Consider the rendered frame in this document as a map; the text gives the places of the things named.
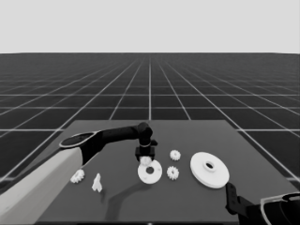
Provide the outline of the white round carrier with pins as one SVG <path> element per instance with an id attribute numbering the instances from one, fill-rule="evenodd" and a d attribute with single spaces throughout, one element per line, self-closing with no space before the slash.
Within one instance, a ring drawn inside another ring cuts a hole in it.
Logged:
<path id="1" fill-rule="evenodd" d="M 162 167 L 157 160 L 153 160 L 148 166 L 140 165 L 138 167 L 138 176 L 145 184 L 155 184 L 159 181 L 161 175 Z"/>

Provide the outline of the large thick white disc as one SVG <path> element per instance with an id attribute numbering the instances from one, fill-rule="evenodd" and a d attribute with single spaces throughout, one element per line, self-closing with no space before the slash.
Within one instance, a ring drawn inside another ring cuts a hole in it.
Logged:
<path id="1" fill-rule="evenodd" d="M 194 177 L 209 188 L 223 188 L 230 179 L 225 163 L 210 153 L 195 153 L 190 159 L 190 169 Z"/>

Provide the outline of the small white T-shaped piece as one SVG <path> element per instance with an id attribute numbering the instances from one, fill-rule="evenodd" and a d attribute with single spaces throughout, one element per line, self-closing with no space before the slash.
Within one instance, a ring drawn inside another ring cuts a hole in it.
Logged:
<path id="1" fill-rule="evenodd" d="M 101 192 L 102 190 L 102 185 L 101 185 L 101 182 L 100 182 L 100 179 L 101 179 L 101 176 L 100 174 L 98 173 L 93 181 L 93 185 L 92 185 L 92 189 L 94 191 L 97 191 L 97 192 Z"/>

